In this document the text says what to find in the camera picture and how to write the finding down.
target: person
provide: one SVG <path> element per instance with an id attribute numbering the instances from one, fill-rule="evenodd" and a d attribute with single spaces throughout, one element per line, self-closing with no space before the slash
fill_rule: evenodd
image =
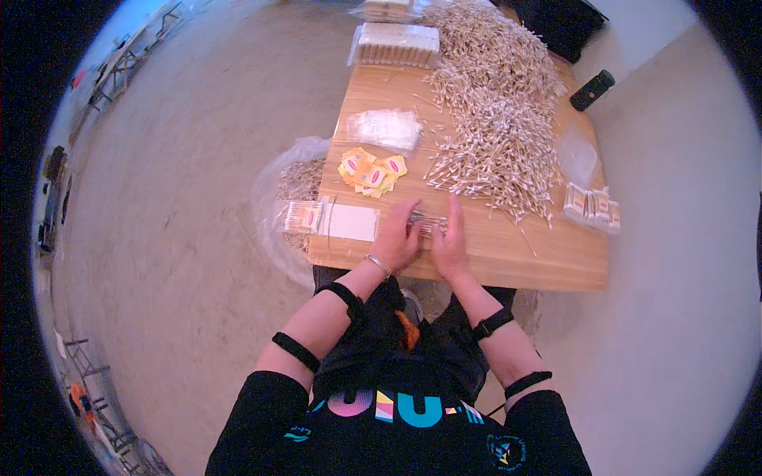
<path id="1" fill-rule="evenodd" d="M 512 320 L 515 289 L 482 287 L 469 269 L 457 196 L 447 230 L 431 231 L 453 290 L 444 313 L 428 324 L 390 276 L 418 255 L 421 226 L 408 217 L 420 202 L 391 208 L 352 271 L 313 269 L 315 295 L 264 348 L 207 474 L 591 473 Z M 474 408 L 490 368 L 506 388 L 504 425 Z"/>

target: bracelet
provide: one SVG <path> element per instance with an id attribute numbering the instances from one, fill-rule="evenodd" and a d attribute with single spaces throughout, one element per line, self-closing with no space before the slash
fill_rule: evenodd
<path id="1" fill-rule="evenodd" d="M 524 377 L 521 377 L 514 383 L 510 384 L 505 389 L 505 399 L 513 397 L 517 393 L 521 393 L 524 390 L 527 390 L 529 387 L 536 383 L 540 383 L 543 380 L 547 380 L 553 377 L 553 372 L 532 372 L 529 375 L 525 375 Z"/>
<path id="2" fill-rule="evenodd" d="M 386 281 L 392 276 L 391 274 L 389 274 L 389 271 L 386 270 L 386 266 L 384 266 L 383 263 L 381 263 L 381 260 L 379 260 L 377 257 L 373 256 L 372 254 L 366 254 L 365 257 L 371 260 L 372 262 L 374 262 L 375 264 L 379 265 L 379 268 L 381 268 L 381 271 L 383 271 L 383 274 L 384 274 L 384 278 L 383 278 L 384 281 Z"/>
<path id="3" fill-rule="evenodd" d="M 273 336 L 273 342 L 278 344 L 281 349 L 296 357 L 305 367 L 312 370 L 312 373 L 317 373 L 320 368 L 320 360 L 315 357 L 314 353 L 296 342 L 290 335 L 278 332 Z"/>

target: wooden stick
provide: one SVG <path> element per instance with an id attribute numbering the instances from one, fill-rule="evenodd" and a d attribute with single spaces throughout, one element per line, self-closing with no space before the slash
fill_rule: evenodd
<path id="1" fill-rule="evenodd" d="M 529 245 L 529 249 L 532 250 L 532 254 L 534 255 L 534 257 L 537 257 L 537 253 L 534 252 L 534 248 L 532 248 L 532 244 L 529 243 L 529 238 L 527 238 L 527 234 L 523 232 L 523 228 L 519 227 L 519 229 L 521 230 L 521 235 L 524 236 L 524 240 Z"/>
<path id="2" fill-rule="evenodd" d="M 414 97 L 417 97 L 417 98 L 418 98 L 418 99 L 420 99 L 421 101 L 425 101 L 425 102 L 428 102 L 428 103 L 429 103 L 429 104 L 431 104 L 432 106 L 438 107 L 438 108 L 439 108 L 439 112 L 440 112 L 440 113 L 442 112 L 442 107 L 441 107 L 439 104 L 433 103 L 433 102 L 429 101 L 428 99 L 424 99 L 424 98 L 422 98 L 421 96 L 418 96 L 416 93 L 413 93 L 413 96 L 414 96 Z"/>

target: orange object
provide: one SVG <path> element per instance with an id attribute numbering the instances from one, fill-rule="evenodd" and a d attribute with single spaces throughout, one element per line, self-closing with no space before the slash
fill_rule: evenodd
<path id="1" fill-rule="evenodd" d="M 85 386 L 79 382 L 72 383 L 72 387 L 69 389 L 69 397 L 79 410 L 79 414 L 85 418 L 90 428 L 95 431 L 95 412 L 93 411 L 90 396 L 88 391 L 85 390 Z"/>
<path id="2" fill-rule="evenodd" d="M 406 316 L 404 312 L 394 311 L 394 313 L 397 316 L 397 319 L 399 319 L 399 323 L 405 328 L 405 342 L 403 345 L 405 346 L 405 350 L 410 353 L 415 348 L 415 344 L 421 336 L 421 331 L 410 322 L 410 319 L 408 319 L 408 316 Z"/>

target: bundle of cotton swabs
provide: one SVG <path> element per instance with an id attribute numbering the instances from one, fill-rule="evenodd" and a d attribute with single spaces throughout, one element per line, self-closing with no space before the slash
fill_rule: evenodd
<path id="1" fill-rule="evenodd" d="M 408 218 L 408 227 L 412 227 L 414 223 L 421 223 L 421 233 L 423 235 L 431 235 L 431 229 L 434 225 L 439 225 L 439 228 L 443 233 L 447 233 L 447 217 L 441 216 L 439 218 L 435 216 L 429 216 L 425 213 L 413 210 L 410 212 L 410 218 Z"/>
<path id="2" fill-rule="evenodd" d="M 449 104 L 456 127 L 455 137 L 438 143 L 424 178 L 487 200 L 514 222 L 532 212 L 550 226 L 549 191 L 560 181 L 551 120 L 565 88 L 547 48 L 476 2 L 430 6 L 421 23 L 440 31 L 442 64 L 426 81 L 434 102 Z"/>

